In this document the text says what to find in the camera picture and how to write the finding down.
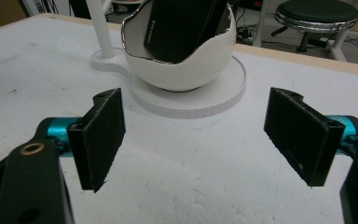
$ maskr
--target black device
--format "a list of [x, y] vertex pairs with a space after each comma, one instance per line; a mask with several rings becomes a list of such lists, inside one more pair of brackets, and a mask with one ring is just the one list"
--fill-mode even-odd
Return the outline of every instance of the black device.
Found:
[[153, 0], [144, 46], [153, 59], [179, 63], [216, 33], [227, 0]]
[[312, 187], [324, 185], [338, 150], [351, 156], [340, 196], [345, 223], [358, 223], [358, 118], [323, 116], [305, 104], [302, 95], [271, 88], [264, 130]]

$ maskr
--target white rod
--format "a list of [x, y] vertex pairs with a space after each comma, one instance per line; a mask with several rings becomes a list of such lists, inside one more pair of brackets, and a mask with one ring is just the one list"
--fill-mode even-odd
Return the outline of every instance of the white rod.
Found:
[[89, 7], [89, 14], [94, 23], [95, 33], [97, 33], [98, 42], [100, 42], [101, 51], [105, 59], [115, 56], [112, 41], [110, 40], [109, 30], [103, 12], [103, 3], [101, 0], [86, 0]]
[[263, 1], [263, 5], [261, 6], [261, 11], [260, 11], [260, 19], [257, 25], [257, 32], [255, 33], [255, 39], [253, 42], [253, 46], [255, 47], [261, 48], [261, 36], [263, 35], [264, 20], [266, 19], [268, 7], [269, 7], [269, 0]]
[[112, 0], [105, 0], [103, 2], [103, 12], [106, 12], [107, 9], [109, 9], [111, 3], [112, 3]]
[[[352, 4], [354, 7], [356, 7], [356, 9], [358, 10], [358, 0], [353, 1]], [[336, 37], [336, 41], [334, 41], [334, 44], [332, 46], [333, 49], [340, 49], [342, 43], [344, 43], [345, 38], [348, 35], [349, 30], [345, 30], [345, 31], [341, 31], [338, 33], [337, 37]]]

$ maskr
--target scuff mark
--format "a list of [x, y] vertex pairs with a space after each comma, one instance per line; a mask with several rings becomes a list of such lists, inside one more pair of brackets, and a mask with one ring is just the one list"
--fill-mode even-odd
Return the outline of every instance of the scuff mark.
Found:
[[173, 196], [173, 198], [172, 198], [172, 203], [173, 203], [173, 211], [179, 211], [179, 209], [178, 209], [178, 204], [179, 204], [179, 202], [177, 201], [177, 198], [176, 198], [176, 196]]
[[204, 128], [192, 128], [191, 130], [192, 131], [202, 131], [202, 130], [204, 130]]
[[13, 95], [15, 95], [15, 94], [17, 94], [17, 90], [10, 91], [10, 92], [8, 92], [7, 94], [13, 94]]
[[193, 190], [194, 190], [194, 192], [197, 192], [198, 194], [200, 194], [200, 195], [202, 195], [202, 196], [204, 196], [204, 197], [208, 197], [208, 195], [206, 195], [205, 193], [200, 192], [200, 191], [197, 190], [197, 189], [193, 189]]
[[194, 204], [198, 205], [198, 206], [202, 207], [203, 209], [205, 209], [206, 211], [208, 211], [208, 209], [206, 209], [205, 205], [203, 205], [200, 201], [198, 201], [197, 198], [194, 199]]
[[241, 213], [239, 210], [236, 210], [236, 211], [235, 211], [235, 214], [236, 214], [237, 216], [240, 216], [240, 217], [243, 217], [243, 218], [247, 219], [247, 217], [246, 217], [243, 213]]
[[5, 64], [5, 63], [8, 63], [8, 62], [10, 62], [10, 61], [12, 61], [12, 60], [15, 60], [15, 59], [19, 58], [20, 56], [21, 56], [21, 53], [15, 54], [15, 55], [13, 55], [13, 57], [10, 57], [10, 58], [5, 59], [5, 60], [3, 60], [2, 62], [0, 62], [0, 65], [1, 65], [1, 64]]

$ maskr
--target floor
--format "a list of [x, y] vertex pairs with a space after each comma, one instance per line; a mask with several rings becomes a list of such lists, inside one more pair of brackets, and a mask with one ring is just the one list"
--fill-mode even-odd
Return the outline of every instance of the floor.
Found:
[[[248, 31], [251, 34], [250, 42], [252, 42], [252, 35], [255, 35], [259, 11], [245, 9], [245, 13], [243, 13], [243, 8], [238, 7], [237, 9], [237, 26], [246, 26], [248, 27]], [[113, 23], [121, 23], [126, 17], [130, 16], [130, 12], [128, 13], [115, 13], [107, 16], [107, 19]], [[277, 23], [273, 19], [273, 15], [268, 15], [265, 21], [265, 25], [263, 27], [262, 34], [262, 48], [266, 49], [276, 49], [286, 52], [296, 53], [296, 48], [299, 46], [302, 38], [302, 34], [296, 30], [288, 29], [285, 32], [272, 37], [270, 34], [275, 30], [281, 28], [282, 26]], [[322, 40], [327, 40], [331, 35], [322, 36]], [[241, 41], [240, 39], [237, 41], [239, 44], [251, 44], [249, 40], [245, 40], [246, 43]], [[343, 43], [341, 47], [347, 61], [349, 63], [358, 63], [358, 32], [350, 32], [348, 34], [347, 41]], [[316, 48], [314, 46], [309, 46], [305, 55], [320, 57], [331, 59], [328, 49], [324, 48]]]

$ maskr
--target white pole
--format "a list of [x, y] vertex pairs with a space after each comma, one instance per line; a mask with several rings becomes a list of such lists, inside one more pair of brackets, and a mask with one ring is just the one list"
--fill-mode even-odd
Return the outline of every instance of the white pole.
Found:
[[111, 3], [112, 3], [112, 0], [105, 0], [103, 2], [103, 12], [106, 12], [107, 9], [109, 9]]
[[101, 0], [86, 0], [89, 7], [89, 14], [94, 23], [95, 33], [97, 33], [98, 42], [100, 42], [101, 51], [105, 59], [113, 58], [116, 54], [113, 51], [112, 41], [104, 17], [103, 4]]

